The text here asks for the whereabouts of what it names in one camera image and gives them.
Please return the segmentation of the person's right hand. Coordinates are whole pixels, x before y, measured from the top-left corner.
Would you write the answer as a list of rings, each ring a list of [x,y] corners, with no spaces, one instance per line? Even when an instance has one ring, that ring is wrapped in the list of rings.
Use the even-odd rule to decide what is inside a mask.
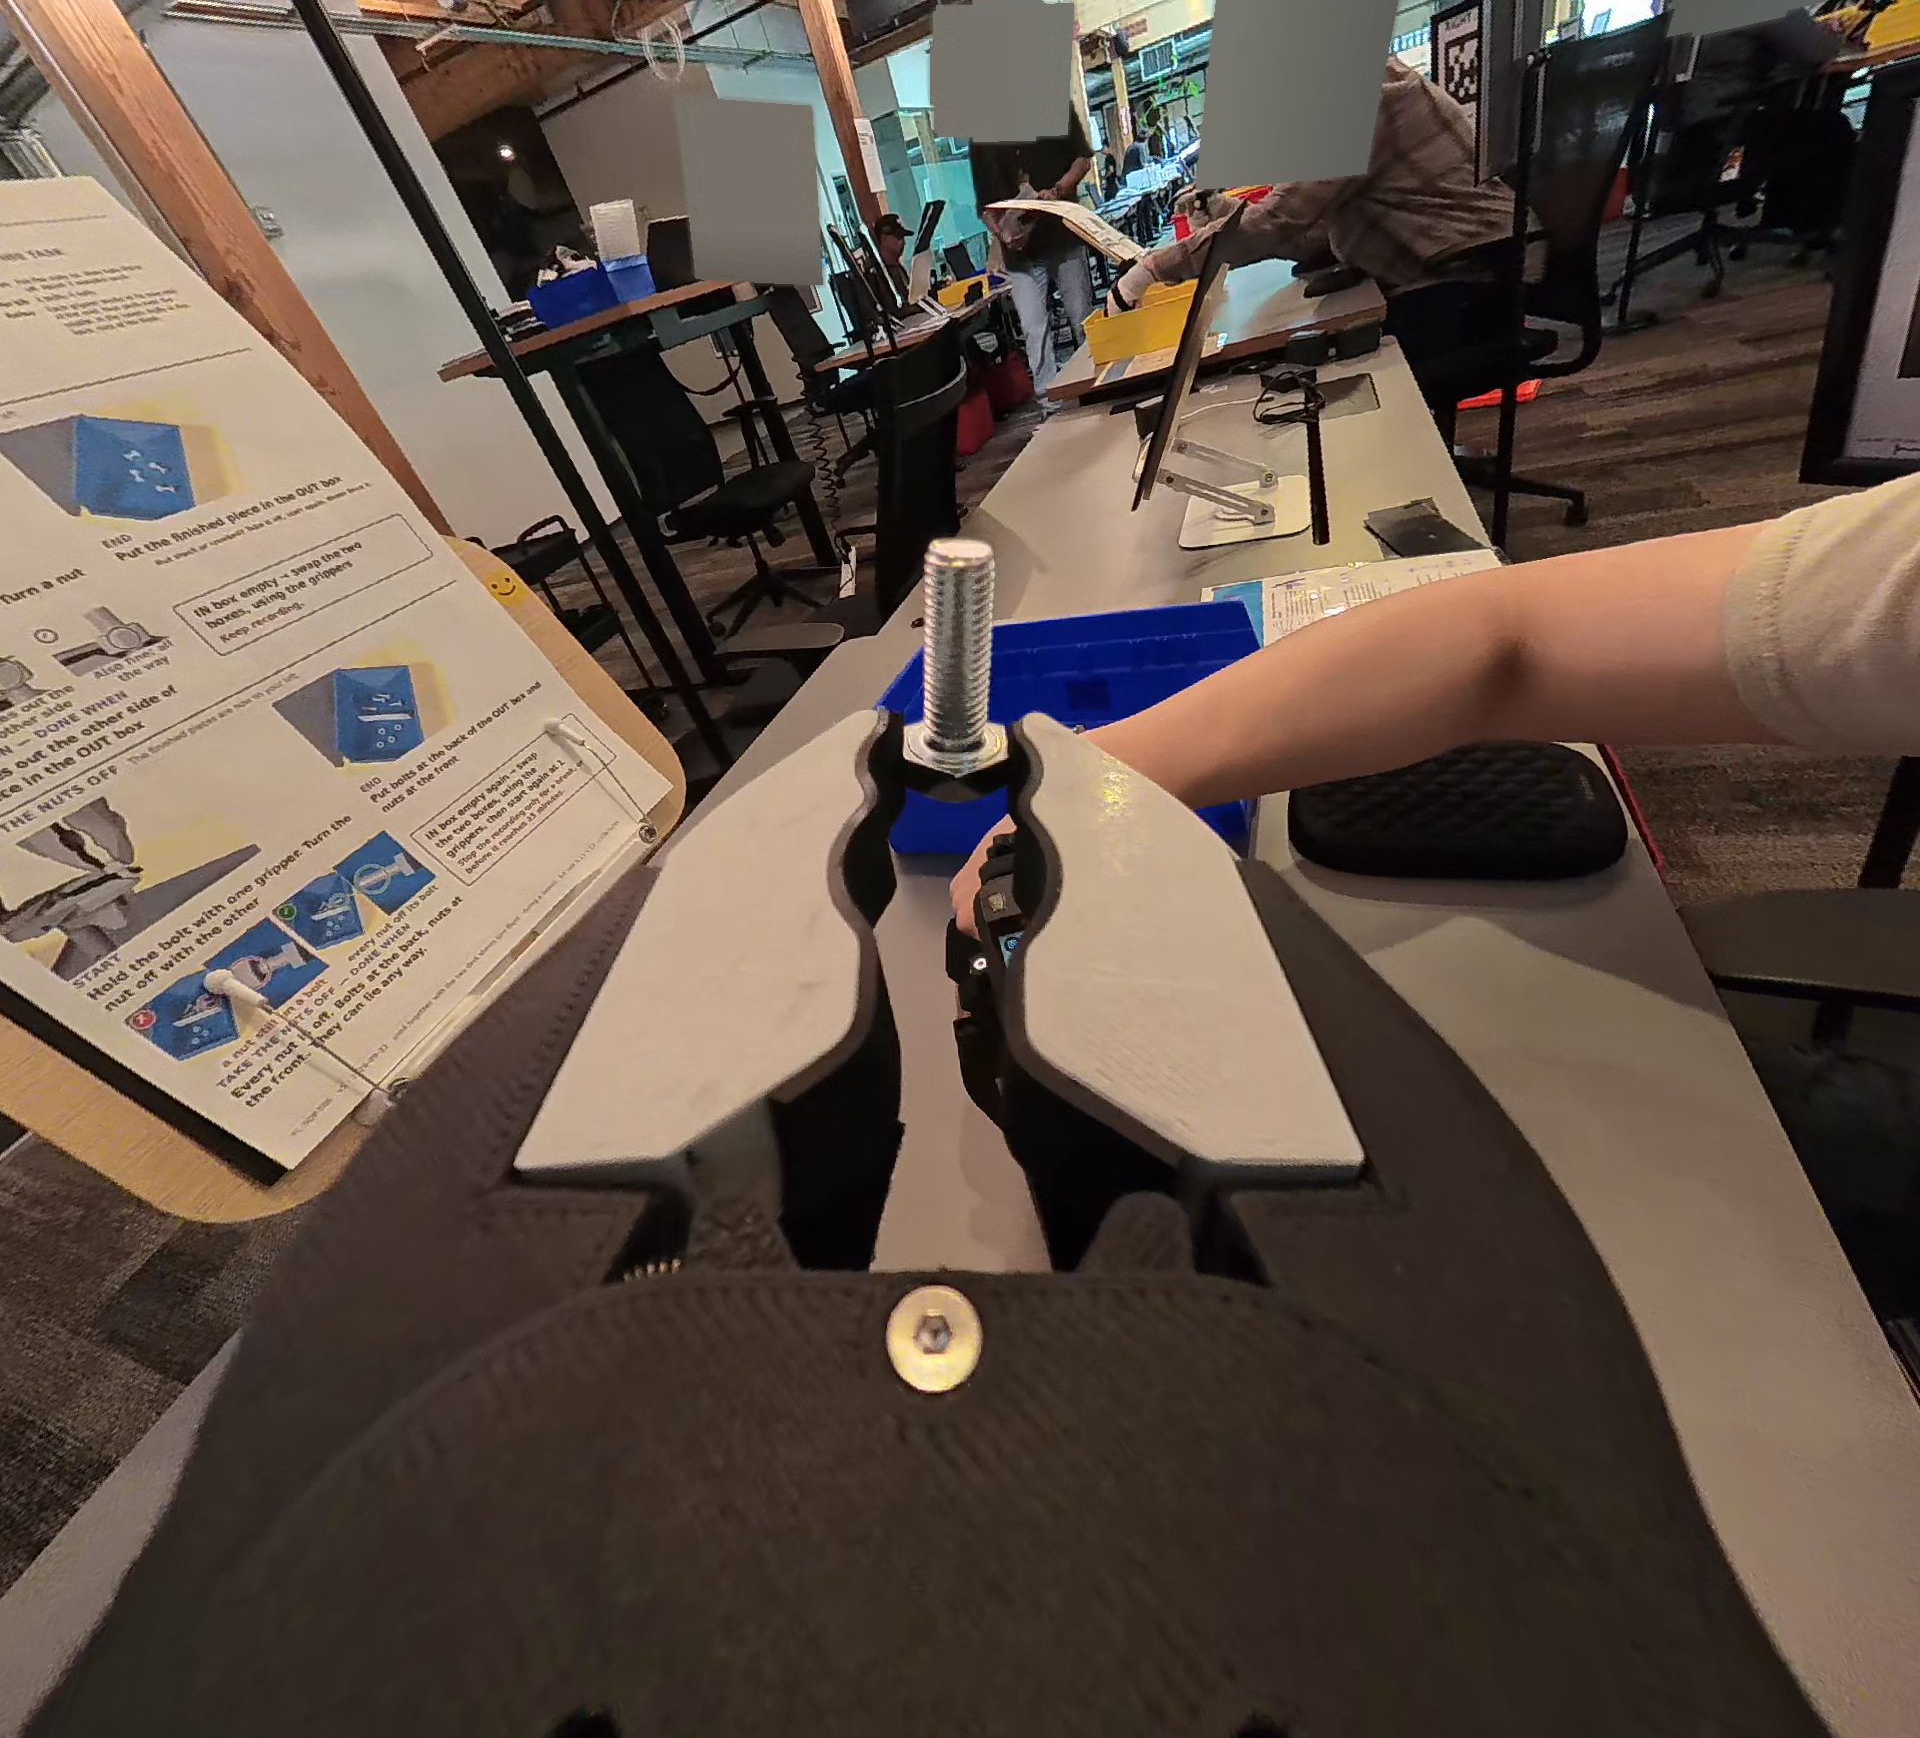
[[[979,839],[979,844],[973,847],[973,852],[967,856],[967,859],[962,864],[962,868],[952,876],[951,889],[948,889],[952,922],[957,929],[970,935],[971,939],[979,935],[976,902],[981,887],[981,873],[987,862],[994,857],[996,842],[1011,839],[1011,836],[1014,836],[1011,818],[997,820],[996,828],[983,839]]]

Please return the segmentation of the printed paper sheet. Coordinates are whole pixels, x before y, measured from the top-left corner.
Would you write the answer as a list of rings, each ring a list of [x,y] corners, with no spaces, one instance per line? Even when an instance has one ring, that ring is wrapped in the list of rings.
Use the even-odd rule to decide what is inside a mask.
[[[1272,647],[1322,619],[1434,582],[1501,568],[1500,551],[1444,551],[1414,556],[1383,556],[1368,562],[1322,567],[1261,581],[1239,581],[1201,591],[1201,600],[1241,604],[1254,625],[1256,644]]]

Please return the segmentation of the black slatted-back chair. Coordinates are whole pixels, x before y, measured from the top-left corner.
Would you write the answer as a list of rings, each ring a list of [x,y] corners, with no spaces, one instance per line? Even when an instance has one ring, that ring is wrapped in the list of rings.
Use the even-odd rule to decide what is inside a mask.
[[[957,433],[966,395],[956,324],[869,365],[877,408],[875,615],[923,604],[925,551],[962,529]]]

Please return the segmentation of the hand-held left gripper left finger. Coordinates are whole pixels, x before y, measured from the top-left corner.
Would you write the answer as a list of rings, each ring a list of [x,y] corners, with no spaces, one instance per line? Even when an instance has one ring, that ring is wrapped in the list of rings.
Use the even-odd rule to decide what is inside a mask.
[[[521,1147],[535,1184],[776,1188],[776,1113],[877,1026],[900,721],[856,711],[652,871]]]

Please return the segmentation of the instruction sheet on stand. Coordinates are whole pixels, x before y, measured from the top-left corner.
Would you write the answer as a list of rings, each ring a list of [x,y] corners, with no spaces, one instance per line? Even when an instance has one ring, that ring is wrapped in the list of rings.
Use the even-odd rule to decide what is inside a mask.
[[[447,544],[478,578],[499,561],[492,551],[472,541],[452,537]],[[588,910],[619,881],[632,876],[643,862],[659,856],[686,806],[680,754],[588,649],[568,635],[535,592],[518,608],[502,608],[541,649],[578,705],[596,716],[608,735],[654,766],[666,778],[668,790],[650,809],[645,831],[631,836],[608,866],[580,886],[535,935],[515,943],[463,1010],[465,1026],[501,1004],[506,991],[584,920]],[[275,1181],[253,1180],[212,1150],[205,1150],[185,1125],[165,1122],[114,1088],[103,1072],[81,1063],[74,1048],[42,1042],[10,1014],[3,1017],[4,1120],[157,1211],[181,1220],[241,1224],[321,1197],[347,1171],[390,1107],[390,1100],[373,1098],[340,1122],[295,1171]]]

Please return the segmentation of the wood-top standing desk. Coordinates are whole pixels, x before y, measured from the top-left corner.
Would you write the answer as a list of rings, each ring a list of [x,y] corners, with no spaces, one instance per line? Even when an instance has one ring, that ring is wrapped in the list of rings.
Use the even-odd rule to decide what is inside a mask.
[[[684,406],[692,406],[701,419],[702,414],[666,371],[665,355],[699,338],[732,351],[746,389],[749,435],[764,437],[762,461],[751,462],[800,458],[752,333],[752,322],[770,311],[779,295],[779,287],[692,283],[559,328],[541,328],[509,345],[528,376],[553,378],[619,506],[659,604],[680,633],[683,647],[677,650],[686,673],[699,679],[702,694],[736,688],[766,649],[757,639],[736,635],[714,640],[706,650],[695,650],[677,621],[674,611],[686,584],[677,561],[679,544],[665,542],[659,529],[654,462],[661,431],[670,433]],[[837,551],[820,508],[785,512],[780,527],[793,521],[811,551],[808,571],[837,571]]]

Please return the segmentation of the blue storage box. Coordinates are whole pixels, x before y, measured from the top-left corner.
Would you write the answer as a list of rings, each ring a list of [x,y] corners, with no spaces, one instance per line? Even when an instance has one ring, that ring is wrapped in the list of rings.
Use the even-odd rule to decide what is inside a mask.
[[[571,260],[541,278],[526,295],[537,321],[546,328],[578,322],[600,311],[645,301],[656,292],[645,255],[612,260]]]

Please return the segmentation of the black mesh office chair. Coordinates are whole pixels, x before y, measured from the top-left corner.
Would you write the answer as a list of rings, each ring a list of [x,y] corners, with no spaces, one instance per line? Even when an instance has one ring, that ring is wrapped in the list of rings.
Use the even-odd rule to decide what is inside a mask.
[[[1515,496],[1559,501],[1565,522],[1587,517],[1581,493],[1515,474],[1520,390],[1572,376],[1601,352],[1599,233],[1626,141],[1632,99],[1620,99],[1620,58],[1605,39],[1552,47],[1527,69],[1515,227],[1498,250],[1498,322],[1456,365],[1458,401],[1498,404],[1498,441],[1456,451],[1466,484],[1492,503],[1492,544],[1508,541]]]

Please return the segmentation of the wooden support post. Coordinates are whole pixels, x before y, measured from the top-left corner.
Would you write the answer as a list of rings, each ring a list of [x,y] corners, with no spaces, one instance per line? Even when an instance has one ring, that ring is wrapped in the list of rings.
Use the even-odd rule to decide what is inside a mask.
[[[802,22],[858,219],[872,225],[888,206],[872,122],[858,99],[834,0],[793,0],[793,4]]]
[[[4,18],[118,181],[205,283],[301,372],[397,484],[449,535],[444,512],[352,374],[194,119],[112,0],[3,0]]]

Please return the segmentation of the person's right forearm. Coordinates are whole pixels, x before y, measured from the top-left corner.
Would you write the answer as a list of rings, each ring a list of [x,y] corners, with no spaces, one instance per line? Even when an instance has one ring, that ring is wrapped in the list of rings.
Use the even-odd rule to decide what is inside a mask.
[[[1481,571],[1318,621],[1089,743],[1203,809],[1466,743],[1788,743],[1738,694],[1722,604],[1760,529]]]

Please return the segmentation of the black rolling cart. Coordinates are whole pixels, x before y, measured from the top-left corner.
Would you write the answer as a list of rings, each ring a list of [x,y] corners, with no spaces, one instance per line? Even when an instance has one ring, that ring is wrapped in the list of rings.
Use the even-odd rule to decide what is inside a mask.
[[[623,647],[641,666],[623,608],[596,568],[588,541],[561,514],[549,514],[492,549],[588,652]]]

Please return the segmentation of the blue parts bin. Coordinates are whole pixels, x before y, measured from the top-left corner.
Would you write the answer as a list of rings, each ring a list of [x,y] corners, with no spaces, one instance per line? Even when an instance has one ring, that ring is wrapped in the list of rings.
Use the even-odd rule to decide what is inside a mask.
[[[1176,602],[997,623],[990,716],[1011,725],[1043,713],[1064,726],[1091,728],[1136,714],[1187,691],[1258,649],[1254,623],[1238,602]],[[925,669],[917,650],[878,705],[903,722],[925,713]],[[888,844],[896,856],[966,859],[1008,813],[1006,788],[940,798],[909,790]],[[1232,801],[1200,813],[1238,856],[1252,844],[1252,806]]]

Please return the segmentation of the steel hex bolt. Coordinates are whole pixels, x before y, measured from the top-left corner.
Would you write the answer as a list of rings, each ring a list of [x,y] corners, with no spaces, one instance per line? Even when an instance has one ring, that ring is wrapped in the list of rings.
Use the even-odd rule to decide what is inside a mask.
[[[967,537],[925,551],[923,716],[905,728],[905,757],[942,780],[976,780],[1004,763],[992,716],[996,552]]]

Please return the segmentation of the black framed panel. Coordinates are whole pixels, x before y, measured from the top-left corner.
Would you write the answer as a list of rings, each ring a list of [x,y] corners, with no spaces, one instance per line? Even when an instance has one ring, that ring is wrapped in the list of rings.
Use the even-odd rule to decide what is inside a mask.
[[[1919,61],[1876,70],[1838,237],[1800,464],[1806,484],[1919,471]]]

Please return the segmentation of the printed instruction sheet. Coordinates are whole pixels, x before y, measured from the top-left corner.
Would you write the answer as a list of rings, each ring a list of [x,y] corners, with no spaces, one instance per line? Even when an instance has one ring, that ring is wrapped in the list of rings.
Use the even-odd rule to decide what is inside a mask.
[[[276,1184],[679,813],[301,378],[84,177],[4,182],[4,1012]]]

